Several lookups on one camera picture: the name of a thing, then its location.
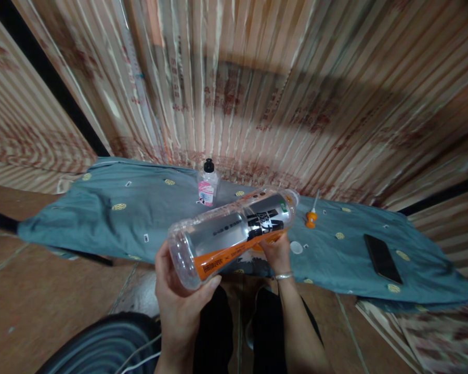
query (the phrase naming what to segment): black pump cap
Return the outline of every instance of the black pump cap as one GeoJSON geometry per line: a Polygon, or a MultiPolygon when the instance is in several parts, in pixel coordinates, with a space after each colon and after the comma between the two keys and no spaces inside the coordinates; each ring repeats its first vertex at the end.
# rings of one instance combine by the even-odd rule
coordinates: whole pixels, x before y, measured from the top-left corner
{"type": "Polygon", "coordinates": [[[214,172],[215,165],[213,164],[213,160],[211,158],[207,158],[206,162],[204,163],[204,171],[205,172],[214,172]]]}

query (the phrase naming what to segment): black pants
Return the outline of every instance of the black pants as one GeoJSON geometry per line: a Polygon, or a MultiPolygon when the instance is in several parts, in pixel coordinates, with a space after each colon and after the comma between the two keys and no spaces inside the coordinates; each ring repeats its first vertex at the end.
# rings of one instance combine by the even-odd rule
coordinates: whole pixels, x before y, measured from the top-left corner
{"type": "MultiPolygon", "coordinates": [[[[303,304],[322,342],[316,320],[305,301],[303,304]]],[[[258,292],[252,324],[253,373],[286,373],[284,327],[279,296],[266,289],[258,292]]],[[[201,322],[194,350],[194,373],[227,373],[232,352],[232,313],[227,303],[227,294],[223,288],[218,287],[211,301],[201,311],[201,322]]]]}

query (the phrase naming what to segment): blue blanket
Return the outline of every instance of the blue blanket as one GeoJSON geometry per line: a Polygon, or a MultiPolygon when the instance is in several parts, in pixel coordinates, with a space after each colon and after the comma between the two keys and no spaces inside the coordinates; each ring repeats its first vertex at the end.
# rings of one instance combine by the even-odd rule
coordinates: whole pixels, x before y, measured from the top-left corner
{"type": "MultiPolygon", "coordinates": [[[[19,225],[26,242],[98,255],[154,263],[170,225],[208,210],[197,204],[197,172],[117,157],[100,158],[69,192],[38,215],[19,225]]],[[[223,181],[217,204],[237,200],[253,188],[223,181]]],[[[468,281],[440,248],[418,232],[405,216],[360,204],[319,200],[316,228],[305,226],[314,200],[302,197],[292,241],[304,247],[291,254],[299,282],[314,283],[338,293],[414,303],[468,300],[468,281]],[[385,241],[403,285],[378,276],[363,235],[385,241]]],[[[270,276],[256,253],[244,256],[226,271],[270,276]]]]}

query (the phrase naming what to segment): hand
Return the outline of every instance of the hand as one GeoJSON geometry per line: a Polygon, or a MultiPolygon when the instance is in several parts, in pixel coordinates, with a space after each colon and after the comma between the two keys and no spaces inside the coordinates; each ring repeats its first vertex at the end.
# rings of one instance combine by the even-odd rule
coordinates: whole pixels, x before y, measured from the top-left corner
{"type": "Polygon", "coordinates": [[[265,257],[272,270],[274,270],[274,274],[279,275],[291,271],[290,241],[286,231],[275,242],[262,241],[260,246],[263,248],[265,257]]]}
{"type": "Polygon", "coordinates": [[[157,372],[172,372],[189,363],[192,371],[194,343],[199,329],[200,313],[211,300],[221,276],[213,277],[197,291],[189,291],[175,272],[170,248],[165,241],[156,254],[156,298],[161,316],[161,356],[157,372]]]}

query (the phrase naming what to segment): shoe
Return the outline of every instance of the shoe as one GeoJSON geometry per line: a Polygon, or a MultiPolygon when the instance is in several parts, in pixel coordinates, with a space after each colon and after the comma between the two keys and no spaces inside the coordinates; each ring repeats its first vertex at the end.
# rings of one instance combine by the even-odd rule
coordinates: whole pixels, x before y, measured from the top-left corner
{"type": "Polygon", "coordinates": [[[250,347],[251,350],[253,350],[253,344],[255,342],[255,334],[253,333],[253,324],[252,324],[252,322],[253,322],[253,316],[256,313],[256,299],[258,298],[258,293],[262,289],[266,289],[267,291],[273,293],[272,288],[269,285],[264,285],[264,286],[260,287],[258,289],[258,291],[256,292],[256,295],[255,295],[255,311],[253,312],[253,315],[251,316],[250,321],[248,322],[248,324],[246,325],[246,329],[244,330],[244,338],[246,339],[246,344],[248,345],[248,347],[250,347]]]}

